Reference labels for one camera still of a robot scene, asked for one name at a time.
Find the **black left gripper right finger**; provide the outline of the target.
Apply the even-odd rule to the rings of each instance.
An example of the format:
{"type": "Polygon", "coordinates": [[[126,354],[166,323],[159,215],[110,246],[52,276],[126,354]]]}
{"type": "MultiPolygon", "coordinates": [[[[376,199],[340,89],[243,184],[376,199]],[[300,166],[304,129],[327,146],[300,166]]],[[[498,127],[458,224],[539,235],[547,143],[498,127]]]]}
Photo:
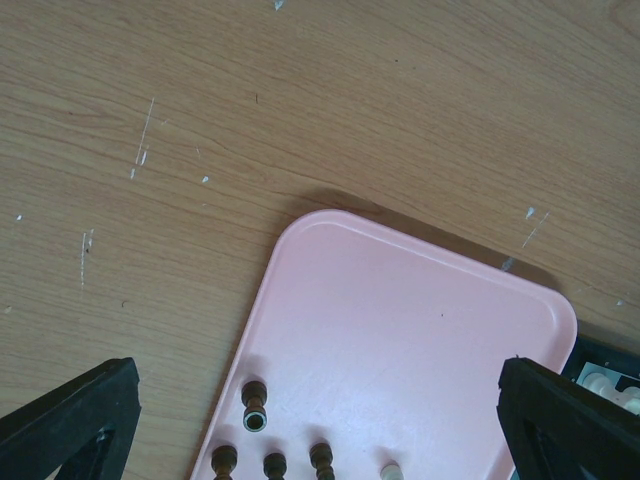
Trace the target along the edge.
{"type": "Polygon", "coordinates": [[[521,479],[637,479],[639,418],[528,358],[504,362],[497,414],[521,479]]]}

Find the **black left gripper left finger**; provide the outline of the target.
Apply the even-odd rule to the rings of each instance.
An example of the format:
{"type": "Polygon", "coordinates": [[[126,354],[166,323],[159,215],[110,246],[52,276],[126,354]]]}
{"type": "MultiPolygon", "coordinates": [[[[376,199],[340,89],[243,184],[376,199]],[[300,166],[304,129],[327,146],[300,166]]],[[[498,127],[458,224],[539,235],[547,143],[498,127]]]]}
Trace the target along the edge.
{"type": "Polygon", "coordinates": [[[141,413],[133,358],[110,359],[1,418],[3,479],[120,479],[141,413]]]}

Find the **white pawn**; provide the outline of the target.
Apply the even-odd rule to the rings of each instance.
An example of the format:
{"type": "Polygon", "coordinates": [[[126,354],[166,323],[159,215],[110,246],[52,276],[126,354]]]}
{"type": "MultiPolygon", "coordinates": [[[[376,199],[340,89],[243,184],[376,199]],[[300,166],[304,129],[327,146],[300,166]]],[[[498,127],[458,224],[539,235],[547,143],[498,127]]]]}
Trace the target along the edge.
{"type": "Polygon", "coordinates": [[[380,470],[381,480],[404,480],[401,467],[396,462],[389,462],[380,470]]]}

